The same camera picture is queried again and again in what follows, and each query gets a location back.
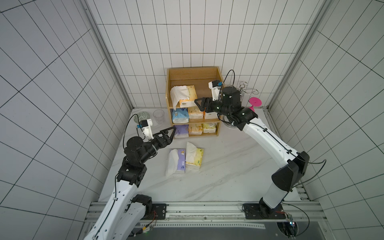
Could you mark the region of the orange-yellow tissue pack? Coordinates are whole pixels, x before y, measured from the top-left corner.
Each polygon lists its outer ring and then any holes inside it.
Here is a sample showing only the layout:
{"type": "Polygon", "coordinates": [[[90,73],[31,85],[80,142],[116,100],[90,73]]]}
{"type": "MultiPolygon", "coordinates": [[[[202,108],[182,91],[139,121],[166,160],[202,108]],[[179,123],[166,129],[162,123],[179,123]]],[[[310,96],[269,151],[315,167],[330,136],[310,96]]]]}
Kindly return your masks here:
{"type": "Polygon", "coordinates": [[[176,110],[177,106],[180,108],[195,107],[194,100],[197,99],[195,86],[175,86],[170,91],[172,106],[176,110]]]}

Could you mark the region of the purple dog tissue pack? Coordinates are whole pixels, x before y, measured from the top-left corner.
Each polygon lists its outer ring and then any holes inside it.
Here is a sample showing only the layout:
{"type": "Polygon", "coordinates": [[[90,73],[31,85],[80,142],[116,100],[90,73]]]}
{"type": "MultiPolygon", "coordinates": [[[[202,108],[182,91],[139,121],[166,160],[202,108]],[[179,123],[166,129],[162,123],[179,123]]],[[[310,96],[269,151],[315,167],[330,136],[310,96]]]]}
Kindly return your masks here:
{"type": "Polygon", "coordinates": [[[166,177],[175,174],[184,174],[186,172],[186,150],[172,149],[168,156],[168,164],[166,168],[166,177]]]}

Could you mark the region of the light blue tissue pack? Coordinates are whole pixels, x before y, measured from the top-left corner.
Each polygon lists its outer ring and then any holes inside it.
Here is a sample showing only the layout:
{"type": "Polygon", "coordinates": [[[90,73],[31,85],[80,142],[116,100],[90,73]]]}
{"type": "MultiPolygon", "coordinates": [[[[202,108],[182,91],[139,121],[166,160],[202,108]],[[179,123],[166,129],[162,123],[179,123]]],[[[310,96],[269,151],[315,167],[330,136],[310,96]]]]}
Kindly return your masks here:
{"type": "Polygon", "coordinates": [[[189,123],[189,113],[187,108],[171,109],[172,122],[174,124],[189,123]]]}

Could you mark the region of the green-yellow floral tissue pack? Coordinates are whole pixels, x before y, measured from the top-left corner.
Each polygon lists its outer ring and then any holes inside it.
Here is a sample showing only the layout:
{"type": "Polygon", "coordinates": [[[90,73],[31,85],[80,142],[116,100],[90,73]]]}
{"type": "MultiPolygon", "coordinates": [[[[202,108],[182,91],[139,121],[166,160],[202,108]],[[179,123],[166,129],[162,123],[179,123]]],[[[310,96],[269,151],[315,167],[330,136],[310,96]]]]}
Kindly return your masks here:
{"type": "Polygon", "coordinates": [[[199,170],[202,165],[204,149],[198,148],[190,142],[186,147],[186,165],[188,168],[199,170]]]}

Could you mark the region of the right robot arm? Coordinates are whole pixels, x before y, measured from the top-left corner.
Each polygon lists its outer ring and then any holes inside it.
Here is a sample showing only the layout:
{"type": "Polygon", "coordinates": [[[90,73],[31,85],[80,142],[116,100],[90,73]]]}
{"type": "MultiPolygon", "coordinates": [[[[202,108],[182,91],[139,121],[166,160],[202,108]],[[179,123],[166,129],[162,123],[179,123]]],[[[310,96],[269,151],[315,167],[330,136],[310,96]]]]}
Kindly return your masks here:
{"type": "Polygon", "coordinates": [[[202,112],[226,117],[226,124],[252,137],[275,160],[279,169],[272,175],[272,184],[259,201],[259,214],[269,218],[281,202],[305,175],[310,156],[297,152],[273,133],[250,108],[242,107],[241,93],[235,87],[219,90],[219,99],[199,98],[195,104],[202,112]]]}

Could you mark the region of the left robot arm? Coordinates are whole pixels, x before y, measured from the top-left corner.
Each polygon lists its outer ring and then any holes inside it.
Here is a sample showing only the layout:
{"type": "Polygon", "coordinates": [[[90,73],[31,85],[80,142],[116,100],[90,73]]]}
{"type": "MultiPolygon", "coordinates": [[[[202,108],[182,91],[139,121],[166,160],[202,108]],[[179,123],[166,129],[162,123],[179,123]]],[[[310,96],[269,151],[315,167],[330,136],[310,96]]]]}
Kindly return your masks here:
{"type": "Polygon", "coordinates": [[[172,143],[175,131],[176,127],[170,127],[149,134],[146,142],[132,137],[123,143],[125,157],[115,176],[114,189],[86,240],[126,240],[141,219],[155,215],[152,198],[138,194],[138,188],[147,171],[146,161],[172,143]]]}

